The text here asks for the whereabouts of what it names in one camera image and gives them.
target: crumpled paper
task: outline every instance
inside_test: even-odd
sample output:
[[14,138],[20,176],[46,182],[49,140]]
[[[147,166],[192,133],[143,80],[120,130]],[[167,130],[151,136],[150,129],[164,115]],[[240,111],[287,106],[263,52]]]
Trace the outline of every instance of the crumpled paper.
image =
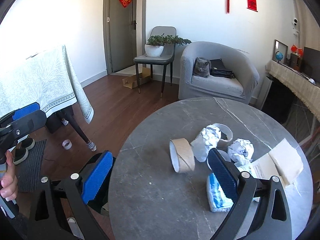
[[221,131],[213,124],[203,128],[190,145],[196,159],[203,163],[208,157],[208,153],[212,148],[216,148],[221,138]]
[[249,140],[237,139],[228,147],[228,155],[231,160],[245,165],[246,160],[251,160],[254,149]]

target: television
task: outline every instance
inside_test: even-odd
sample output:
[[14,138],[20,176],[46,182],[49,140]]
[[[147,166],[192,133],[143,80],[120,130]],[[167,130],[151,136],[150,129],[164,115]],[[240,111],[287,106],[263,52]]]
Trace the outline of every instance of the television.
[[300,71],[320,82],[320,51],[305,47],[301,61]]

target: armchair cushion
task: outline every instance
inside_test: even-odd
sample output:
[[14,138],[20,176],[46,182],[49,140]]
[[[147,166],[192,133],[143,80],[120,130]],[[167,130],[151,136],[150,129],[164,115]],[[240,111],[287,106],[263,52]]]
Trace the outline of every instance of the armchair cushion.
[[209,76],[207,78],[192,76],[191,84],[197,87],[202,87],[212,92],[230,95],[234,97],[241,97],[243,87],[236,78],[223,78]]

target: tape roll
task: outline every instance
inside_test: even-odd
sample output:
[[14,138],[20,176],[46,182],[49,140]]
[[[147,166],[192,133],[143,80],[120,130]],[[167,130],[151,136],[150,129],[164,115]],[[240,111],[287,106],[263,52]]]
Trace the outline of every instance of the tape roll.
[[69,139],[63,141],[62,147],[65,148],[66,150],[69,150],[72,146],[72,143]]
[[169,149],[175,172],[185,173],[195,170],[195,157],[190,144],[185,138],[170,140]]

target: cardboard piece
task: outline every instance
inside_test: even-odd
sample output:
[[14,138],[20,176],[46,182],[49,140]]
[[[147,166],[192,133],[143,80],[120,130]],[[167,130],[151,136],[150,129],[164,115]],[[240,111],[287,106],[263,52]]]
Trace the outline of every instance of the cardboard piece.
[[[145,84],[150,81],[151,81],[151,71],[149,68],[143,67],[142,73],[139,73],[139,83],[140,83],[140,85],[142,85],[142,84]],[[138,86],[137,75],[124,78],[122,80],[122,84],[124,87],[128,87],[131,89],[136,88]]]
[[258,160],[254,161],[252,163],[252,166],[257,175],[257,179],[270,179],[272,176],[277,176],[279,177],[282,186],[286,186],[277,171],[275,163],[268,153],[260,157]]
[[269,153],[252,163],[258,179],[278,176],[282,186],[287,187],[303,170],[303,163],[296,149],[283,139]]

